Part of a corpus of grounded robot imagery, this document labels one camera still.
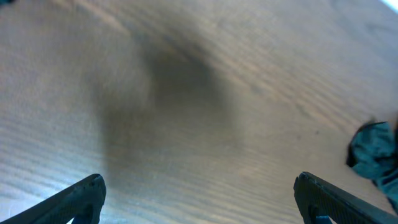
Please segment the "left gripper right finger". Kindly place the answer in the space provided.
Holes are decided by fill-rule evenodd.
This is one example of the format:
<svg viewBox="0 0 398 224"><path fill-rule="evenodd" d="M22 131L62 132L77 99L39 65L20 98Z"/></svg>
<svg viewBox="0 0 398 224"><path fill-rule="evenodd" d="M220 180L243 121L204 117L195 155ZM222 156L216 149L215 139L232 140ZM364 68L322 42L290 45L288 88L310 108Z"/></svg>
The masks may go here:
<svg viewBox="0 0 398 224"><path fill-rule="evenodd" d="M305 224L397 224L397 217L309 173L294 182L294 198Z"/></svg>

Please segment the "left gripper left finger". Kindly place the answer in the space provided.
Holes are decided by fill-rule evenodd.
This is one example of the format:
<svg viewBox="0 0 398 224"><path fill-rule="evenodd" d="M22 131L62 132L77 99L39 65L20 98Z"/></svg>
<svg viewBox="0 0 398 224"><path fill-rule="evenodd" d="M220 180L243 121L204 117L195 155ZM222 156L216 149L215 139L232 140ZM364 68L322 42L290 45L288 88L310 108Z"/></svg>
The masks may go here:
<svg viewBox="0 0 398 224"><path fill-rule="evenodd" d="M92 174L2 224L98 224L106 198L100 174Z"/></svg>

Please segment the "black printed cycling jersey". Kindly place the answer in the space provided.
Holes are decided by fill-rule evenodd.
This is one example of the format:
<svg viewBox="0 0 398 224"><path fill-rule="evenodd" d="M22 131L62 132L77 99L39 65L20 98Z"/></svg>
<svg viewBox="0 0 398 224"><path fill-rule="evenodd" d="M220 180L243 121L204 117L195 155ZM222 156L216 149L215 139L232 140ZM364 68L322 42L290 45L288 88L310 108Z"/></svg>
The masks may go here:
<svg viewBox="0 0 398 224"><path fill-rule="evenodd" d="M347 147L346 165L371 182L397 211L397 130L387 121L370 120L354 134Z"/></svg>

